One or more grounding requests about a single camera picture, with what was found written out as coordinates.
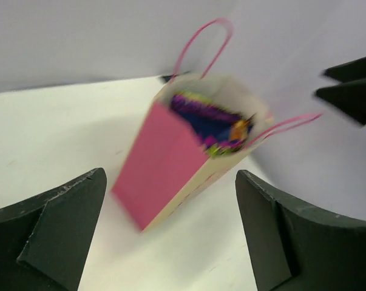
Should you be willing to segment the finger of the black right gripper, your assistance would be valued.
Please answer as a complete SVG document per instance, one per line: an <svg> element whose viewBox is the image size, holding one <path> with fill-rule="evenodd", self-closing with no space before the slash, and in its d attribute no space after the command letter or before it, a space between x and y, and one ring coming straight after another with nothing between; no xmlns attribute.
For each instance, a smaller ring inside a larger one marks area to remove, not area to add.
<svg viewBox="0 0 366 291"><path fill-rule="evenodd" d="M366 125L366 78L322 87L314 95L361 126Z"/></svg>
<svg viewBox="0 0 366 291"><path fill-rule="evenodd" d="M323 76L339 82L350 82L366 78L366 56L344 64L327 68Z"/></svg>

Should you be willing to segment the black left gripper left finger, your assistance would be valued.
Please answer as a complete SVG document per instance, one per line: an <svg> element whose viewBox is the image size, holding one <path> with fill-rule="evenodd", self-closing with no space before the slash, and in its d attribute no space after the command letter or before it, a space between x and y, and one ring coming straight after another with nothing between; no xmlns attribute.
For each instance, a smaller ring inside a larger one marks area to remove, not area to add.
<svg viewBox="0 0 366 291"><path fill-rule="evenodd" d="M106 193L102 168L0 209L0 290L77 290Z"/></svg>

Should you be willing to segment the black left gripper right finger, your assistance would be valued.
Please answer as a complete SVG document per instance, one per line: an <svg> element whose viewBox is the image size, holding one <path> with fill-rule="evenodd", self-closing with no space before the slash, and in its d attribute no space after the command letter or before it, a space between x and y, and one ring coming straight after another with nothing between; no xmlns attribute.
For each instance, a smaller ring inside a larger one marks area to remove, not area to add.
<svg viewBox="0 0 366 291"><path fill-rule="evenodd" d="M366 221L312 205L246 170L235 185L259 290L366 290Z"/></svg>

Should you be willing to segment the purple snack bag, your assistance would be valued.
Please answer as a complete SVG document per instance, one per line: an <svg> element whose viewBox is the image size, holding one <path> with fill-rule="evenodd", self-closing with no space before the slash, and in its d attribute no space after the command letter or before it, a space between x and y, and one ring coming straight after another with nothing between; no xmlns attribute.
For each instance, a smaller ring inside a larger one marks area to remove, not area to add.
<svg viewBox="0 0 366 291"><path fill-rule="evenodd" d="M230 155L240 151L254 126L253 116L246 118L197 93L176 93L171 99L170 109L191 125L209 156Z"/></svg>

